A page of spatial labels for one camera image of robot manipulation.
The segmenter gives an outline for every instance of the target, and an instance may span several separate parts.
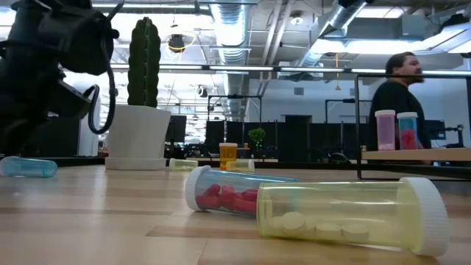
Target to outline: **ductwork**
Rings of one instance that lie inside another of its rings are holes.
[[[314,67],[322,57],[322,53],[317,53],[315,44],[319,37],[336,30],[346,30],[350,22],[373,0],[338,0],[332,6],[332,10],[325,15],[316,18],[311,30],[312,47],[305,53],[297,66]]]
[[[243,46],[246,43],[247,18],[249,7],[245,4],[212,4],[216,24],[216,42],[219,46]],[[247,51],[238,49],[220,49],[219,58],[223,65],[245,65]],[[227,86],[227,95],[248,95],[249,77],[243,74],[226,74],[224,85]],[[247,99],[227,100],[228,110],[234,119],[244,114]]]

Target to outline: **ceiling light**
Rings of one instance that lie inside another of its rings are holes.
[[[130,65],[125,63],[112,63],[111,68],[113,69],[129,69]]]
[[[352,73],[358,74],[385,74],[386,70],[382,69],[352,69]]]
[[[397,54],[411,51],[413,46],[404,40],[353,40],[346,48],[353,54]]]
[[[270,66],[210,66],[210,70],[216,71],[273,71]]]
[[[310,49],[313,53],[341,53],[345,52],[345,45],[341,41],[337,40],[317,40]]]
[[[308,73],[342,73],[342,68],[304,68],[304,67],[282,67],[281,71],[288,72],[308,72]]]
[[[301,24],[302,21],[303,21],[302,18],[292,18],[292,19],[291,19],[291,24],[297,26],[297,25]]]
[[[468,52],[471,52],[471,40],[449,51],[449,53],[468,53]]]
[[[115,7],[115,4],[92,4],[93,8]],[[124,4],[123,8],[194,8],[193,4]],[[208,6],[200,6],[201,10],[209,10]]]
[[[160,65],[160,70],[201,70],[202,66]]]
[[[303,19],[301,18],[302,11],[293,11],[290,15],[291,17],[291,24],[297,26],[303,22]]]
[[[460,77],[471,77],[471,71],[422,71],[422,74],[433,74],[443,76],[460,76]]]
[[[455,36],[461,34],[462,32],[464,32],[463,29],[458,29],[458,30],[444,29],[441,33],[423,40],[420,44],[421,49],[422,50],[433,49],[439,46],[440,44],[445,43],[449,39],[454,38]]]

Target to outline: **green plant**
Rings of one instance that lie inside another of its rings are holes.
[[[253,129],[249,131],[249,137],[252,141],[255,142],[255,148],[258,152],[258,147],[262,147],[262,141],[265,138],[265,130],[262,128]]]
[[[150,18],[138,21],[132,30],[130,69],[127,72],[127,104],[157,107],[160,37]]]

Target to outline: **wooden table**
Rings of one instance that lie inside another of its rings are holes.
[[[355,181],[355,172],[258,170],[302,180]],[[395,173],[365,172],[396,177]],[[471,261],[471,187],[438,183],[450,217],[441,258],[403,250],[261,239],[254,219],[194,213],[188,173],[61,168],[57,178],[0,177],[0,259],[5,265],[450,264]]]

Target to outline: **red pill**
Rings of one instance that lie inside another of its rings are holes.
[[[243,199],[235,199],[234,209],[243,213],[256,214],[257,213],[257,203],[249,202]]]
[[[218,196],[219,191],[221,190],[221,186],[218,184],[213,184],[209,187],[204,193],[204,196],[216,197]]]
[[[258,188],[251,188],[242,192],[242,197],[250,202],[257,201]]]
[[[221,194],[219,195],[222,207],[229,211],[234,210],[234,200],[236,199],[236,192],[232,186],[222,186]]]
[[[196,196],[196,203],[200,208],[216,210],[221,207],[221,200],[218,197],[199,195]]]

